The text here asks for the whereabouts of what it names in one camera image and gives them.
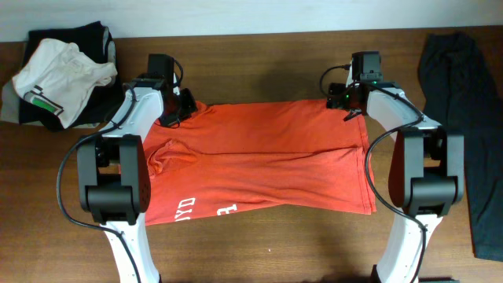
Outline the red printed t-shirt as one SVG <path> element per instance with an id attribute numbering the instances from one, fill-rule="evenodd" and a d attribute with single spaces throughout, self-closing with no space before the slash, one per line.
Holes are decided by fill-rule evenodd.
<path id="1" fill-rule="evenodd" d="M 365 121 L 323 100 L 198 104 L 181 124 L 152 126 L 145 157 L 148 225 L 282 204 L 369 215 Z"/>

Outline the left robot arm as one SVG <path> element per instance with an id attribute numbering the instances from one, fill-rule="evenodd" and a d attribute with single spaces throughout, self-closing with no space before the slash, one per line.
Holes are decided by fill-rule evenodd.
<path id="1" fill-rule="evenodd" d="M 145 228 L 151 183 L 143 143 L 154 123 L 179 121 L 181 80 L 134 79 L 97 137 L 77 149 L 79 199 L 108 238 L 121 282 L 159 282 Z"/>

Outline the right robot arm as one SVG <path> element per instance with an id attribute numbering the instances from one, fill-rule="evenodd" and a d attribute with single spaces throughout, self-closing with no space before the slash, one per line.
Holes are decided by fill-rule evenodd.
<path id="1" fill-rule="evenodd" d="M 464 136 L 427 117 L 395 83 L 331 83 L 328 108 L 377 121 L 385 138 L 394 140 L 388 178 L 389 200 L 377 200 L 395 215 L 387 247 L 373 266 L 371 282 L 418 282 L 431 236 L 450 209 L 464 196 Z"/>

